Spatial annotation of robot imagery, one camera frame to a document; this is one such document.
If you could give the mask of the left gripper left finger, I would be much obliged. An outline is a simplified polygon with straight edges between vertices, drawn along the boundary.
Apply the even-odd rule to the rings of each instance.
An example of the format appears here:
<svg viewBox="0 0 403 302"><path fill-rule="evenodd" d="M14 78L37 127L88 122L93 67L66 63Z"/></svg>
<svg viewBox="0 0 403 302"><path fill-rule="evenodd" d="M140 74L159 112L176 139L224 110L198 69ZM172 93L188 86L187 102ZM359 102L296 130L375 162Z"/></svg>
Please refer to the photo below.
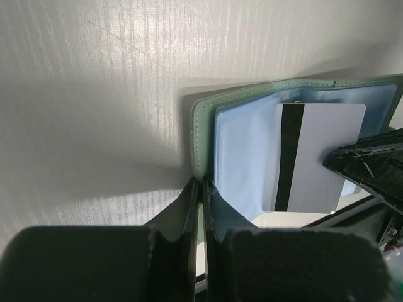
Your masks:
<svg viewBox="0 0 403 302"><path fill-rule="evenodd" d="M36 226L1 257L2 301L193 301L198 181L142 226Z"/></svg>

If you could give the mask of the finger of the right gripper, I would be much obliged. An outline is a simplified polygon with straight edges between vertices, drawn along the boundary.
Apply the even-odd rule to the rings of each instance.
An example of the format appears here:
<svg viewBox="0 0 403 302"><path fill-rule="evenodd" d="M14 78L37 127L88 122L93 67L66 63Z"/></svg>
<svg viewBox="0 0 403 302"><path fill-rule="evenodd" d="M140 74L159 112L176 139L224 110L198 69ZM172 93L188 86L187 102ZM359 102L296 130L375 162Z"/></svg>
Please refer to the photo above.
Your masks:
<svg viewBox="0 0 403 302"><path fill-rule="evenodd" d="M402 129L339 147L323 166L402 213Z"/></svg>

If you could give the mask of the white card with black stripe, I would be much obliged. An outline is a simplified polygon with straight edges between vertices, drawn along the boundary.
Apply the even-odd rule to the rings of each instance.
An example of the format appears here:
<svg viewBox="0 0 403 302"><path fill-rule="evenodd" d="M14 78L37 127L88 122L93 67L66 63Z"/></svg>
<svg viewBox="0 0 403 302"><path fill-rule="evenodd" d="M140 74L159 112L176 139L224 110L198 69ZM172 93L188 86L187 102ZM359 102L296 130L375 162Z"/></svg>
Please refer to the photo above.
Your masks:
<svg viewBox="0 0 403 302"><path fill-rule="evenodd" d="M344 179L323 166L338 147L354 144L363 104L284 104L281 106L280 170L275 211L330 213Z"/></svg>

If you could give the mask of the green leather card holder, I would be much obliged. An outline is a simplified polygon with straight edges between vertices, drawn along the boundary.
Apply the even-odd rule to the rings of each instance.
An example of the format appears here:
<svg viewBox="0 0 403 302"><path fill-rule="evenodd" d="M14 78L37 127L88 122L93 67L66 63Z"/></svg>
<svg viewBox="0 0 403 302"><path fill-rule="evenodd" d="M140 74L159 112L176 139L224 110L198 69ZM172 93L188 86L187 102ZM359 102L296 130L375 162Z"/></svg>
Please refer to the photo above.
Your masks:
<svg viewBox="0 0 403 302"><path fill-rule="evenodd" d="M280 170L281 106L363 104L358 140L386 130L402 97L402 76L264 82L199 100L191 110L190 152L196 178L211 179L247 220L275 211ZM344 179L340 198L358 192Z"/></svg>

